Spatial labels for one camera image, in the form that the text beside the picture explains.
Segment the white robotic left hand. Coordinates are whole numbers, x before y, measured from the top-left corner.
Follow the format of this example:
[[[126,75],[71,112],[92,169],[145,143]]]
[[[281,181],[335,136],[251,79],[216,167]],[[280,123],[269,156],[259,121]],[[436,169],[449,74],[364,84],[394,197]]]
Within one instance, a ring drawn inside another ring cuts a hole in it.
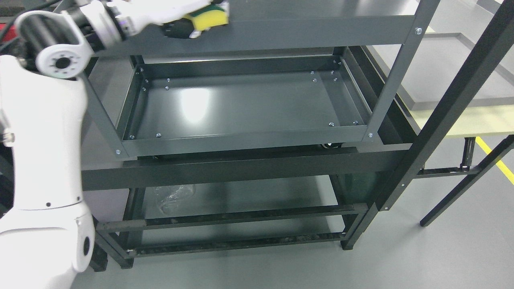
[[[194,31],[186,16],[223,1],[227,0],[109,0],[106,6],[127,37],[155,25],[168,38],[195,39],[203,32]]]

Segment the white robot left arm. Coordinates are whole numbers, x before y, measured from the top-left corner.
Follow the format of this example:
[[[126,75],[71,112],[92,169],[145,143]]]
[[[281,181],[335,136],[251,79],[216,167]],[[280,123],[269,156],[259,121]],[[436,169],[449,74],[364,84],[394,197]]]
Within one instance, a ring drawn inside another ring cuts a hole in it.
[[[1,135],[14,170],[13,206],[1,217],[2,289],[70,289],[88,267],[106,265],[110,247],[83,196],[88,85],[80,75],[95,52],[209,4],[180,0],[152,18],[131,2],[92,0],[58,13],[37,6],[12,20],[28,63],[1,56]]]

